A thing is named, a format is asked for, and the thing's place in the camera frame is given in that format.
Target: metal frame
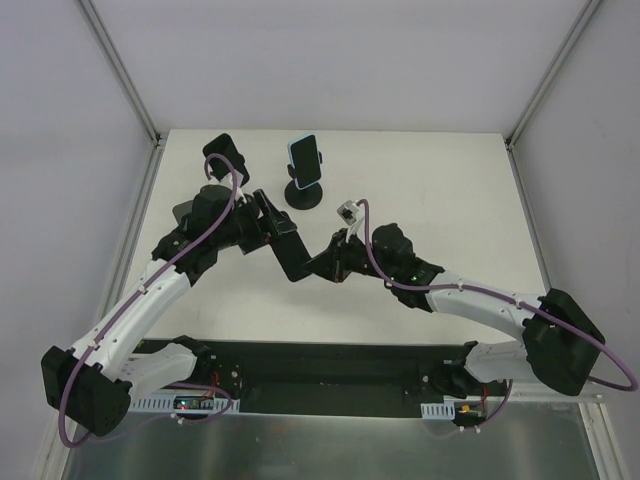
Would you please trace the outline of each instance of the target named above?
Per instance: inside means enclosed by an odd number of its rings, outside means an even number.
[[[93,4],[93,1],[75,0],[75,3],[80,9],[87,26],[95,36],[96,42],[100,47],[100,50],[102,50],[104,58],[109,64],[109,68],[111,68],[113,76],[118,81],[118,84],[120,84],[120,87],[122,88],[125,97],[127,97],[127,101],[131,105],[131,108],[142,125],[142,128],[144,128],[149,139],[154,142],[154,144],[157,144],[160,138],[158,129],[142,102],[140,94],[138,93],[133,80],[131,80],[131,76],[129,75],[129,72],[127,72],[124,63],[122,62],[122,58],[120,58],[120,54],[118,53],[113,40],[111,40],[109,32],[107,32],[107,28],[105,27],[102,18],[100,18],[100,14]]]
[[[133,253],[135,251],[138,235],[142,228],[144,214],[149,204],[149,198],[153,190],[162,153],[164,152],[164,139],[160,139],[160,144],[153,147],[151,155],[147,160],[147,166],[137,189],[135,203],[131,208],[128,216],[128,226],[124,234],[124,238],[118,249],[115,266],[110,276],[109,287],[102,301],[101,308],[98,310],[99,317],[96,323],[115,305],[118,298],[122,294],[124,284],[127,279],[127,273]],[[73,437],[77,424],[67,420],[67,432]],[[42,444],[38,460],[34,467],[33,478],[41,480],[59,480],[64,473],[64,467],[69,457],[69,449],[66,448],[58,438],[58,414],[52,413],[51,420],[45,432],[45,438]]]
[[[525,128],[529,124],[529,120],[533,117],[535,112],[537,111],[540,103],[545,98],[546,94],[551,90],[553,86],[553,81],[557,78],[558,73],[565,65],[567,58],[577,45],[578,41],[582,38],[585,30],[593,20],[596,12],[600,9],[600,6],[604,3],[604,0],[588,0],[587,3],[582,7],[578,17],[573,22],[573,25],[569,29],[569,33],[564,37],[564,40],[560,44],[560,48],[554,55],[551,63],[547,67],[547,70],[542,75],[540,82],[536,86],[533,91],[533,95],[527,102],[527,105],[524,108],[524,111],[518,118],[515,127],[513,128],[511,134],[507,137],[507,146],[511,149],[513,145],[515,145],[520,137],[522,136],[522,132],[524,132]]]
[[[113,75],[121,86],[124,95],[131,105],[134,114],[144,128],[146,135],[153,142],[154,149],[148,160],[143,181],[138,189],[138,195],[134,208],[129,215],[129,225],[125,232],[122,244],[118,250],[114,269],[111,275],[109,287],[102,301],[100,312],[106,312],[121,295],[127,277],[135,245],[144,219],[144,214],[153,189],[155,176],[164,149],[163,137],[158,132],[153,119],[149,115],[109,33],[102,21],[92,0],[74,0],[88,27],[92,31],[101,51],[105,56]],[[516,159],[513,156],[513,147],[521,138],[529,121],[535,115],[542,100],[553,86],[554,80],[562,70],[567,58],[582,38],[586,28],[594,18],[595,14],[604,3],[603,0],[589,0],[581,9],[578,17],[574,21],[570,31],[567,33],[557,53],[552,59],[549,67],[544,72],[531,98],[527,102],[523,113],[520,115],[511,134],[507,137],[506,145],[509,153],[509,161],[514,174],[514,179],[523,210],[529,227],[529,231],[536,251],[536,256],[543,276],[545,286],[550,286],[549,275],[545,265],[544,257],[540,249],[536,224],[529,206],[526,191],[517,168]],[[585,429],[596,461],[598,472],[603,479],[629,478],[629,474],[621,460],[621,455],[617,441],[613,434],[609,422],[608,413],[604,404],[604,399],[597,387],[588,387],[582,395],[574,399],[561,396],[550,391],[542,385],[522,385],[514,387],[512,393],[513,401],[525,402],[553,402],[566,403],[574,400],[580,403]],[[43,449],[36,465],[35,477],[43,479],[61,478],[68,450],[62,446],[57,438],[56,418],[52,419],[43,444]],[[69,426],[70,433],[73,432],[75,424]]]
[[[581,403],[580,413],[601,480],[631,480],[604,402]]]

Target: smartphone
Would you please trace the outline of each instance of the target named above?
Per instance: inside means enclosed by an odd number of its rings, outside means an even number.
[[[289,142],[289,160],[295,170],[296,187],[304,190],[320,181],[320,153],[316,136],[307,134]]]

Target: black phone holder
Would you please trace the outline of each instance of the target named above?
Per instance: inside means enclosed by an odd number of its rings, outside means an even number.
[[[322,153],[318,152],[318,161],[322,164]],[[320,183],[300,190],[296,186],[296,169],[291,165],[287,165],[287,171],[291,180],[284,189],[284,198],[289,206],[296,210],[310,210],[317,206],[322,200],[322,187]]]

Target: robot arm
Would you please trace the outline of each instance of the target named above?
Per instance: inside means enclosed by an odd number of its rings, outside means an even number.
[[[306,269],[341,283],[351,272],[381,278],[371,264],[366,245],[356,233],[364,212],[346,202],[338,214],[347,228],[336,232],[329,247],[311,259]],[[417,257],[411,241],[397,224],[378,227],[371,236],[373,256],[394,282],[422,291],[406,290],[385,282],[385,287],[409,308],[458,315],[500,330],[514,340],[500,344],[471,342],[462,358],[443,366],[430,383],[443,394],[464,398],[478,384],[493,380],[537,379],[565,395],[578,395],[600,351],[583,339],[520,307],[551,313],[600,343],[604,337],[567,293],[551,289],[546,295],[488,288]],[[483,291],[491,290],[494,296]],[[513,299],[507,303],[496,298]]]
[[[241,162],[232,162],[236,177],[246,182],[244,159],[236,155],[236,160],[238,157]],[[238,188],[233,210],[213,233],[199,240],[231,201],[232,190],[226,186],[231,183],[228,168],[210,167],[214,178],[192,202],[180,206],[186,213],[178,227],[160,240],[152,260],[123,299],[70,349],[52,347],[42,358],[47,401],[56,409],[61,409],[72,371],[83,362],[73,379],[65,414],[98,436],[113,430],[132,402],[170,383],[186,378],[210,383],[215,359],[205,346],[188,337],[174,339],[142,359],[132,361],[130,356],[165,310],[215,265],[221,250],[237,245],[248,254],[269,245],[291,281],[308,275],[301,266],[310,257],[295,223],[262,190],[251,196]],[[189,245],[187,253],[180,255]],[[172,265],[165,268],[170,261]],[[98,332],[110,323],[96,345]]]

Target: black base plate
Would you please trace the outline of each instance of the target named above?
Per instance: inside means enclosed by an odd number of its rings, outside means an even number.
[[[295,181],[291,180],[284,189],[284,198],[289,206],[296,210],[310,210],[322,200],[322,187],[316,183],[304,190],[298,190]]]
[[[150,354],[167,340],[145,339],[135,353]],[[337,345],[202,341],[223,365],[240,372],[240,411],[286,415],[421,418],[421,403],[441,403],[429,381],[464,353],[460,346]],[[493,382],[489,395],[504,394]],[[469,394],[481,396],[482,387]]]

